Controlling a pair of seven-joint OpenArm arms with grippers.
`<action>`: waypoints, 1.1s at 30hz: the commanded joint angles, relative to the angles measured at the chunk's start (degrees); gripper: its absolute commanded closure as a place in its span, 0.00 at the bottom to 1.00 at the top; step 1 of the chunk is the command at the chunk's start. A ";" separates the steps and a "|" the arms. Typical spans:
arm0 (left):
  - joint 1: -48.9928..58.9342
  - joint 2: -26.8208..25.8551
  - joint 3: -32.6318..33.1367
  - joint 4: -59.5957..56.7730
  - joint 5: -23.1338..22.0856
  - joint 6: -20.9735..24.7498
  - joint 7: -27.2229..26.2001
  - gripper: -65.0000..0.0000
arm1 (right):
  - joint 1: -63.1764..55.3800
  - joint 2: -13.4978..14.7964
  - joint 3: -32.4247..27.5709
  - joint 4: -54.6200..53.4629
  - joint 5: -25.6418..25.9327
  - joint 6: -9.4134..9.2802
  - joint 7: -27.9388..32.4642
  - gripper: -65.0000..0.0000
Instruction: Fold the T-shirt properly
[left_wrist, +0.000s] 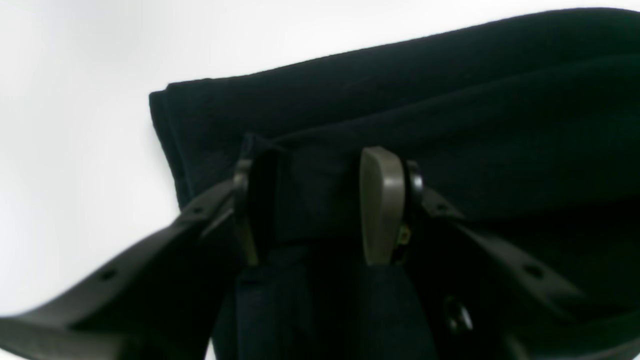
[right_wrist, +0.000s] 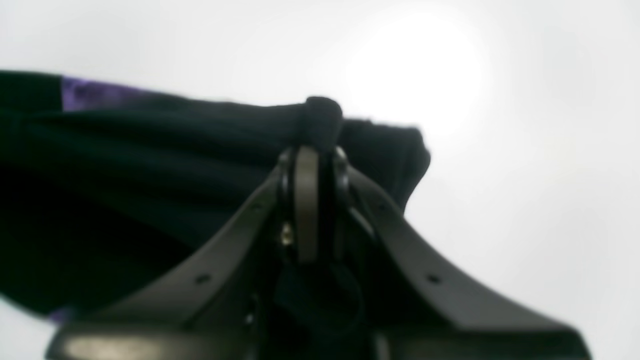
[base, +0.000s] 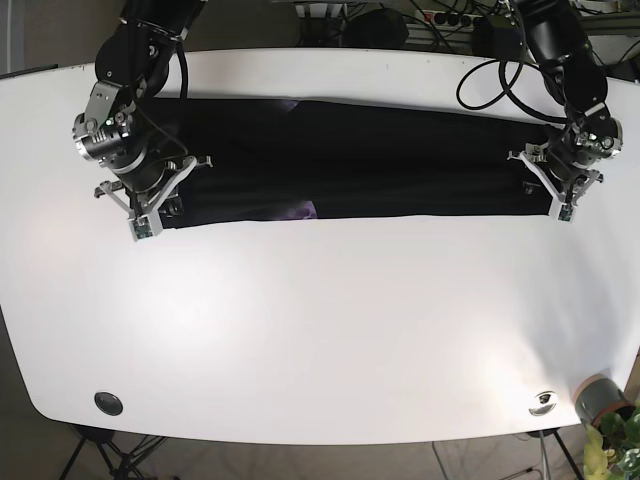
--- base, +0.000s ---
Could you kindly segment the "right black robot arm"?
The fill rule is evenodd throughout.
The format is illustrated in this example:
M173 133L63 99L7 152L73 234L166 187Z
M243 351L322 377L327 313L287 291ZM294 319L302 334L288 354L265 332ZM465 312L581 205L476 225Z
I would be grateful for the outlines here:
M166 84L176 57L181 99L188 95L184 41L205 4L202 1L128 1L114 34L95 61L96 82L72 128L79 154L116 176L94 191L127 214L135 240L158 236L163 219L180 213L179 186L210 156L194 156L175 126L162 126L143 108Z

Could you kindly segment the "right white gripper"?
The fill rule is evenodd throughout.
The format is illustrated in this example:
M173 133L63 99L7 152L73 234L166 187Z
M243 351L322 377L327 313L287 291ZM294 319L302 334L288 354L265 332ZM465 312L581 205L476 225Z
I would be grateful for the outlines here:
M103 181L94 190L95 198L110 198L127 215L127 225L135 241L159 236L165 229L163 217L184 214L179 185L194 171L212 168L209 155L177 159L141 160L135 169L115 172L116 181Z

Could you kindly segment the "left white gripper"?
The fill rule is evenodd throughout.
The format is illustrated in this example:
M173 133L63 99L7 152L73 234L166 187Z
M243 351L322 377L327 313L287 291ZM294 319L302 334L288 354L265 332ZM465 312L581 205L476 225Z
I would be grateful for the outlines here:
M595 169L583 169L562 161L550 143L527 143L522 151L510 151L508 160L520 161L538 179L538 183L523 182L525 195L538 195L544 188L551 196L548 215L555 220L571 223L578 201L604 176Z

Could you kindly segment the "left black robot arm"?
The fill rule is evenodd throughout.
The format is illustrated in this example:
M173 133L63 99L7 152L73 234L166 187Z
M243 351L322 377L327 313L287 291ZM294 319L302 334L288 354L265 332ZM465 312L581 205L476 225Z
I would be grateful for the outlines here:
M603 180L595 165L621 151L622 126L606 105L606 75L596 65L570 3L511 1L509 6L547 92L565 112L562 118L545 120L560 130L551 129L545 143L528 144L515 157L551 195L549 215L569 222L578 200Z

